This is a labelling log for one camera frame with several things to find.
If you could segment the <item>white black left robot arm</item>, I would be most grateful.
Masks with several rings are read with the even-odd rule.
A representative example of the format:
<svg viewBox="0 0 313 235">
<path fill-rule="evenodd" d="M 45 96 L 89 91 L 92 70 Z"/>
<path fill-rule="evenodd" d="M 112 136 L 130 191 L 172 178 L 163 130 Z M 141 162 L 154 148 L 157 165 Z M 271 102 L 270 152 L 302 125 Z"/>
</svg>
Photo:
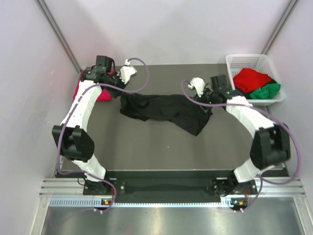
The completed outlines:
<svg viewBox="0 0 313 235">
<path fill-rule="evenodd" d="M 85 187 L 100 194 L 114 192 L 107 170 L 95 156 L 95 143 L 87 133 L 87 125 L 99 96 L 106 90 L 111 96 L 123 91 L 136 69 L 126 65 L 119 70 L 96 65 L 81 72 L 71 108 L 61 124 L 52 128 L 57 158 L 64 157 L 79 167 L 85 176 Z"/>
</svg>

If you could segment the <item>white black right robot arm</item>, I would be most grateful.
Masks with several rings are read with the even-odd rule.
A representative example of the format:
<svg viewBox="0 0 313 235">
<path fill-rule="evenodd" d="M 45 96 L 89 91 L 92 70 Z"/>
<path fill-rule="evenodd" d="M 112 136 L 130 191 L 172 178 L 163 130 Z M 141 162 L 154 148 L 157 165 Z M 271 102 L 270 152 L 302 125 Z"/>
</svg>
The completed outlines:
<svg viewBox="0 0 313 235">
<path fill-rule="evenodd" d="M 197 94 L 193 99 L 210 105 L 226 103 L 224 110 L 233 115 L 253 138 L 249 158 L 227 177 L 227 193 L 241 193 L 246 188 L 246 182 L 290 159 L 290 137 L 287 131 L 254 110 L 253 105 L 238 90 L 219 93 L 205 88 L 201 95 Z"/>
</svg>

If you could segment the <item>black t shirt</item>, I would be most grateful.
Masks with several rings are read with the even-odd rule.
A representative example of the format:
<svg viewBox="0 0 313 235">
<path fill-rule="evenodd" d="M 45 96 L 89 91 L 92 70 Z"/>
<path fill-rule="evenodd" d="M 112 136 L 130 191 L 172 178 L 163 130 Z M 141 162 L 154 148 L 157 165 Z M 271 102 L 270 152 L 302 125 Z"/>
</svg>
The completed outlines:
<svg viewBox="0 0 313 235">
<path fill-rule="evenodd" d="M 199 135 L 213 115 L 210 108 L 194 104 L 180 94 L 123 94 L 120 113 L 141 121 L 168 121 L 193 136 Z"/>
</svg>

